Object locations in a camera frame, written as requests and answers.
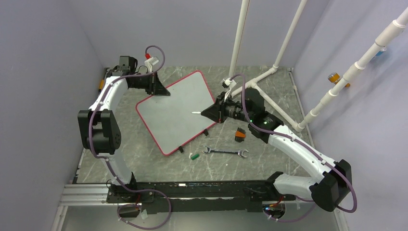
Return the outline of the pink framed whiteboard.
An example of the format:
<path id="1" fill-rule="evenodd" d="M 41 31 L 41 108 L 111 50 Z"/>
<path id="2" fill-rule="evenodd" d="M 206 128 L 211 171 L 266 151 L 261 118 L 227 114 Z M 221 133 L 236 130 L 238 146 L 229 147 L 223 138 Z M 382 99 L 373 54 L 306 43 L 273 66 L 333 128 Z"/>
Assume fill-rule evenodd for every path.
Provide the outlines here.
<path id="1" fill-rule="evenodd" d="M 169 156 L 215 122 L 191 112 L 201 112 L 215 100 L 199 70 L 167 86 L 170 96 L 149 96 L 136 104 L 136 112 L 160 152 Z"/>

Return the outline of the green marker cap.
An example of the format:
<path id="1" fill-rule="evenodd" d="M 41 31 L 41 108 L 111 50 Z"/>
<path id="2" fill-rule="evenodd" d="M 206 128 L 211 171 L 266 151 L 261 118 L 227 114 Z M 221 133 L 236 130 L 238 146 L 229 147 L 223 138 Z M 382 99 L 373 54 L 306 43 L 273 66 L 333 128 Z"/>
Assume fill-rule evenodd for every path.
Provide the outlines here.
<path id="1" fill-rule="evenodd" d="M 195 160 L 195 159 L 197 159 L 199 156 L 200 156 L 199 154 L 192 155 L 192 156 L 190 157 L 190 160 Z"/>

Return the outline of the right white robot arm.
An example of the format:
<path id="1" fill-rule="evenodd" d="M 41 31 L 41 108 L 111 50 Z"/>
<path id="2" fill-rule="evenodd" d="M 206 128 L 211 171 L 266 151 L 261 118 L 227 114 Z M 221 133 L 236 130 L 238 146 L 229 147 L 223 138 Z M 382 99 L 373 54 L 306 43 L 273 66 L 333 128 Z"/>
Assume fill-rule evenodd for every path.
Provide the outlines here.
<path id="1" fill-rule="evenodd" d="M 336 208 L 348 213 L 356 211 L 351 165 L 343 159 L 335 161 L 301 140 L 265 109 L 265 100 L 258 90 L 246 89 L 242 102 L 235 102 L 222 92 L 200 114 L 217 123 L 224 123 L 227 118 L 247 122 L 252 135 L 278 148 L 309 174 L 297 177 L 275 172 L 266 180 L 265 193 L 269 199 L 293 195 L 328 212 Z"/>

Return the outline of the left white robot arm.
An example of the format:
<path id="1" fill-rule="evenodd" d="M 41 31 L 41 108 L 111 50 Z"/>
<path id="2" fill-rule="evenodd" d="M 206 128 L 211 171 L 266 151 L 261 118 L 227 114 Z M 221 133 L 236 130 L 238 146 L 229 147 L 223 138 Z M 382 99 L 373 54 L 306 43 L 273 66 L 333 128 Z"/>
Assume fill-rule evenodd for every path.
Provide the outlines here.
<path id="1" fill-rule="evenodd" d="M 115 111 L 124 93 L 130 89 L 143 89 L 149 95 L 170 96 L 153 66 L 159 59 L 145 55 L 146 73 L 136 70 L 138 61 L 131 56 L 121 56 L 119 65 L 106 74 L 104 86 L 92 106 L 78 112 L 77 119 L 83 147 L 101 160 L 111 174 L 111 189 L 126 202 L 138 196 L 134 174 L 127 167 L 120 152 L 121 131 Z"/>

